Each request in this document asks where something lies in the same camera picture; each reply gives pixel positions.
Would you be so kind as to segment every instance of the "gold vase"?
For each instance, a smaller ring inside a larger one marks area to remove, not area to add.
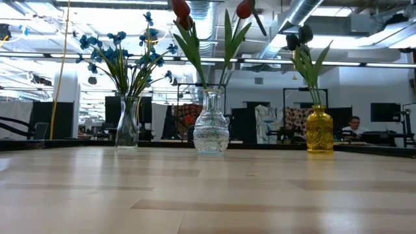
[[[306,120],[306,144],[308,153],[333,154],[333,122],[325,113],[326,106],[314,105],[313,113]]]

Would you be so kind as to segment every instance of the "table surface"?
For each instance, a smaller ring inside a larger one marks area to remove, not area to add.
[[[83,147],[0,153],[1,233],[416,233],[416,161]]]

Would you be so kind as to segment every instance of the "vase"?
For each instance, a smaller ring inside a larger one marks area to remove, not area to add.
[[[308,153],[333,153],[332,117],[325,113],[326,106],[314,105],[313,113],[306,119],[306,144]]]
[[[194,130],[194,145],[199,154],[222,155],[227,149],[228,123],[220,109],[221,96],[221,90],[203,91],[203,108]]]
[[[134,149],[138,142],[137,97],[121,97],[122,115],[117,126],[116,148]]]

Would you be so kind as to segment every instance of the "computer monitor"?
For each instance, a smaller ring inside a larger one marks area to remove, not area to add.
[[[371,103],[372,122],[400,122],[399,103]]]

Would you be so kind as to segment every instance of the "man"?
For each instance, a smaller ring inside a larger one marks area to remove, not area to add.
[[[368,129],[359,126],[359,118],[357,116],[351,117],[349,124],[350,125],[348,127],[343,128],[343,131],[352,131],[357,135],[356,138],[359,138],[361,134],[368,131]]]

